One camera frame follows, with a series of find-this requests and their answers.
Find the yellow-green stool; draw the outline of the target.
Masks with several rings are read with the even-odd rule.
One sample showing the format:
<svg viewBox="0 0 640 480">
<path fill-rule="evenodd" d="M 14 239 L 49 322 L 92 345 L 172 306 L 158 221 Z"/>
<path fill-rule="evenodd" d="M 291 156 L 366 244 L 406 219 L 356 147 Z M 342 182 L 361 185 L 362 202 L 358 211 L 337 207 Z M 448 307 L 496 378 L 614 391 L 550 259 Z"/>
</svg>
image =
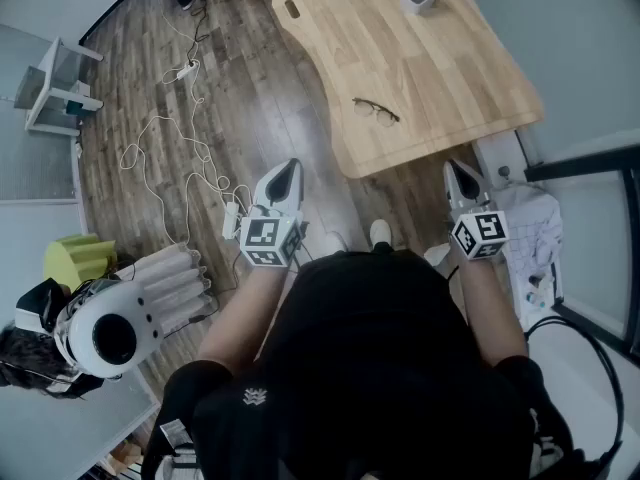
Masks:
<svg viewBox="0 0 640 480">
<path fill-rule="evenodd" d="M 102 241 L 96 234 L 77 234 L 48 245 L 43 276 L 73 291 L 87 280 L 102 277 L 116 263 L 114 240 Z"/>
</svg>

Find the long white power adapter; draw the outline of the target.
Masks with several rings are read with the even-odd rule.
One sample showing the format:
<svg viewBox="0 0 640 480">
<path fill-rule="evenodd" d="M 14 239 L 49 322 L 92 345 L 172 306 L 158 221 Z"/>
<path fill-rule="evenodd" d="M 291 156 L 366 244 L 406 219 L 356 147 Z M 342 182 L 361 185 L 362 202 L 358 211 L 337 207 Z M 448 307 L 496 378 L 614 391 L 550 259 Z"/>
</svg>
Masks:
<svg viewBox="0 0 640 480">
<path fill-rule="evenodd" d="M 222 236 L 225 240 L 233 240 L 235 237 L 238 222 L 241 220 L 239 210 L 240 206 L 237 202 L 228 201 L 225 203 L 222 227 Z"/>
</svg>

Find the person's left forearm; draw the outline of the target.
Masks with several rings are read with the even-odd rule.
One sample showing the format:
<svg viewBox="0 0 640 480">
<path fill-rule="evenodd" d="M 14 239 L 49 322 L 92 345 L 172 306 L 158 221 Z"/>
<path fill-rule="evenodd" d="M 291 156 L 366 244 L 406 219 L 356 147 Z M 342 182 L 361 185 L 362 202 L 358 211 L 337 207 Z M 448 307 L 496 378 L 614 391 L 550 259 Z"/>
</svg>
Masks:
<svg viewBox="0 0 640 480">
<path fill-rule="evenodd" d="M 267 336 L 289 270 L 256 267 L 231 297 L 202 340 L 197 359 L 237 374 L 252 364 Z"/>
</svg>

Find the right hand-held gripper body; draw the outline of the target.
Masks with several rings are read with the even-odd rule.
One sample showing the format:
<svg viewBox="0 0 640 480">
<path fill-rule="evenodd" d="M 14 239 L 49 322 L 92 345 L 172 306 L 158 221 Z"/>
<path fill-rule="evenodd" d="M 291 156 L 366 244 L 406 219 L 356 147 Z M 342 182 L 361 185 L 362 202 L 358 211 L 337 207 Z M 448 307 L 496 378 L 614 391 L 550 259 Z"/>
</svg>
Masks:
<svg viewBox="0 0 640 480">
<path fill-rule="evenodd" d="M 450 241 L 467 260 L 492 258 L 509 241 L 505 213 L 493 201 L 462 205 L 453 202 Z"/>
</svg>

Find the white crumpled cloth pile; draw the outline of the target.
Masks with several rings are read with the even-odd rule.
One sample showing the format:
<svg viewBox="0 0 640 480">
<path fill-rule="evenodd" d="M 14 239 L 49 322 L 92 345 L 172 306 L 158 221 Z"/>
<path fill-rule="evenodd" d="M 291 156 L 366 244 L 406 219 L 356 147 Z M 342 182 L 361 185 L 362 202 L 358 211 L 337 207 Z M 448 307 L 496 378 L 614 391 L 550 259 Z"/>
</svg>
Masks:
<svg viewBox="0 0 640 480">
<path fill-rule="evenodd" d="M 526 319 L 555 301 L 555 262 L 563 239 L 559 202 L 543 189 L 509 183 L 492 192 L 505 213 L 509 241 L 503 248 L 516 314 Z"/>
</svg>

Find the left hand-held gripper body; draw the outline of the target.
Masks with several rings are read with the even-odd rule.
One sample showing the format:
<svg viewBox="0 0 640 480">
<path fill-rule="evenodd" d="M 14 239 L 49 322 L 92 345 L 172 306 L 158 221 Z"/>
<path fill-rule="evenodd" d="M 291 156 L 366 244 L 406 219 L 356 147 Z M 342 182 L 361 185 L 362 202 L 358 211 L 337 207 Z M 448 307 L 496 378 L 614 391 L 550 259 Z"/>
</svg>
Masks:
<svg viewBox="0 0 640 480">
<path fill-rule="evenodd" d="M 254 203 L 241 220 L 240 250 L 254 267 L 289 267 L 305 234 L 300 203 Z"/>
</svg>

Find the person's right white shoe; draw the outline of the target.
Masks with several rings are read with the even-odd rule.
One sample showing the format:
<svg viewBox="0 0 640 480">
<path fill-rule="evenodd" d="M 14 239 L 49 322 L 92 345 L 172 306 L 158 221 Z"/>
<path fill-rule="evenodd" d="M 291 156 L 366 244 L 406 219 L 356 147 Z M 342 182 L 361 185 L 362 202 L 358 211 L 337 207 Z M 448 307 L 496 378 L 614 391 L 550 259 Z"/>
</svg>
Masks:
<svg viewBox="0 0 640 480">
<path fill-rule="evenodd" d="M 369 237 L 373 247 L 380 243 L 391 245 L 392 232 L 389 223 L 384 219 L 376 219 L 370 226 Z"/>
</svg>

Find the white metal shelf frame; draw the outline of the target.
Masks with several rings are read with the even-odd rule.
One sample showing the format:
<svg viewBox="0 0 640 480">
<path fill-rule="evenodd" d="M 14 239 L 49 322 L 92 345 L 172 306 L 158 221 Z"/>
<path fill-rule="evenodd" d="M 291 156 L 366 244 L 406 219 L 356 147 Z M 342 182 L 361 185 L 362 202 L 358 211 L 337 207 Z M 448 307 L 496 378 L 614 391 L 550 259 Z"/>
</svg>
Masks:
<svg viewBox="0 0 640 480">
<path fill-rule="evenodd" d="M 78 83 L 77 90 L 65 90 L 54 84 L 54 71 L 61 48 L 97 62 L 104 60 L 101 53 L 79 44 L 66 43 L 60 37 L 56 37 L 36 68 L 37 71 L 44 73 L 44 78 L 41 84 L 35 83 L 37 91 L 34 101 L 26 109 L 24 129 L 27 132 L 42 132 L 76 138 L 80 135 L 80 130 L 77 127 L 71 128 L 37 122 L 46 103 L 51 98 L 57 98 L 63 102 L 78 103 L 83 110 L 90 112 L 96 112 L 104 106 L 103 101 L 90 96 L 91 92 L 87 84 Z"/>
</svg>

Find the person's right forearm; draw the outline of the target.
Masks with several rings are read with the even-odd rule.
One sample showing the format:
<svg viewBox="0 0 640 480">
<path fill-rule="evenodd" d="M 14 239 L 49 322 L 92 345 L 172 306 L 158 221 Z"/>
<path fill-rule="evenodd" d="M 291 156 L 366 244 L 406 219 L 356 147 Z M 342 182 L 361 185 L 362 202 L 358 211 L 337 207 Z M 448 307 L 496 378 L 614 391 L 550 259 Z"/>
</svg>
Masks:
<svg viewBox="0 0 640 480">
<path fill-rule="evenodd" d="M 488 260 L 458 260 L 468 324 L 481 357 L 496 366 L 511 357 L 527 357 L 524 332 Z"/>
</svg>

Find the black thin-framed eyeglasses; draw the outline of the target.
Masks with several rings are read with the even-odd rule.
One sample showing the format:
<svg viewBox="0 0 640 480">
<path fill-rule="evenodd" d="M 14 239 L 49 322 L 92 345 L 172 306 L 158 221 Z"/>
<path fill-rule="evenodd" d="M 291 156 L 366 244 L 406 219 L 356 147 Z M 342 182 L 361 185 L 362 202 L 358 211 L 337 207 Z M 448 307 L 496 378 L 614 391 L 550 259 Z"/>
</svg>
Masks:
<svg viewBox="0 0 640 480">
<path fill-rule="evenodd" d="M 386 107 L 371 100 L 355 97 L 352 99 L 354 112 L 362 117 L 375 116 L 379 124 L 391 127 L 400 122 L 400 117 Z"/>
</svg>

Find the person's black shirt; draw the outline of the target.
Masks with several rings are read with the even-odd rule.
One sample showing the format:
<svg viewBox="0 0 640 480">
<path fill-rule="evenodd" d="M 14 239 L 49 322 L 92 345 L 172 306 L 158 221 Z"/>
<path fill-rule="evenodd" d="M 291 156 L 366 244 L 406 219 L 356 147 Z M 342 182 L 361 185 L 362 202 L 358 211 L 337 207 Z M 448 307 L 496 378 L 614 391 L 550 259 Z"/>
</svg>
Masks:
<svg viewBox="0 0 640 480">
<path fill-rule="evenodd" d="M 184 426 L 204 480 L 570 480 L 584 455 L 539 366 L 480 354 L 446 279 L 379 246 L 305 265 L 254 362 L 169 378 L 142 465 Z"/>
</svg>

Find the white desk leg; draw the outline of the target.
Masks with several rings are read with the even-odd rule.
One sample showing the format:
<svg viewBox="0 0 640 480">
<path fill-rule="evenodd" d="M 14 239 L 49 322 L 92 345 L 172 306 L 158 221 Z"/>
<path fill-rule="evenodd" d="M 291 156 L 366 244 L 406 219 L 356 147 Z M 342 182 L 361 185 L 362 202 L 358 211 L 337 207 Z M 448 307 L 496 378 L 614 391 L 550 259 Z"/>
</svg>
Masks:
<svg viewBox="0 0 640 480">
<path fill-rule="evenodd" d="M 515 131 L 483 137 L 473 144 L 482 175 L 495 189 L 525 183 L 526 157 Z"/>
</svg>

